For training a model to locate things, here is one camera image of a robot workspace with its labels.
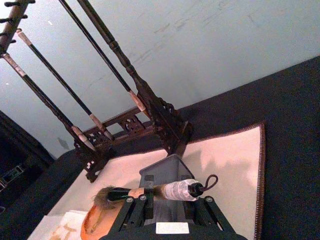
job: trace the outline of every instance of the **black bottle cap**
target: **black bottle cap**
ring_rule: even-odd
[[[196,198],[204,193],[204,191],[201,190],[203,187],[200,182],[196,182],[188,186],[188,192],[192,197]]]

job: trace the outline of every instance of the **brush bristles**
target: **brush bristles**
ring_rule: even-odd
[[[94,197],[94,204],[101,209],[114,209],[115,207],[108,201],[108,195],[115,186],[107,186],[102,188]]]

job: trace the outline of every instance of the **gray wall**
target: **gray wall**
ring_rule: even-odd
[[[67,2],[136,91],[77,1]],[[176,108],[320,53],[319,0],[90,2],[142,78]],[[38,0],[26,13],[29,18],[20,27],[97,117],[106,120],[134,106],[57,0]],[[0,16],[8,14],[9,9],[1,4]],[[18,37],[16,40],[8,50],[13,59],[75,125],[83,130],[93,126],[31,50]],[[0,99],[0,110],[53,155],[73,148],[63,125],[4,60],[0,60]]]

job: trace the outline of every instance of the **white paper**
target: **white paper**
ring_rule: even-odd
[[[157,222],[155,224],[156,234],[189,234],[187,222]]]

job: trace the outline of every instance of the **white sticker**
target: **white sticker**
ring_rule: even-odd
[[[155,224],[156,234],[189,234],[187,222],[157,222]]]

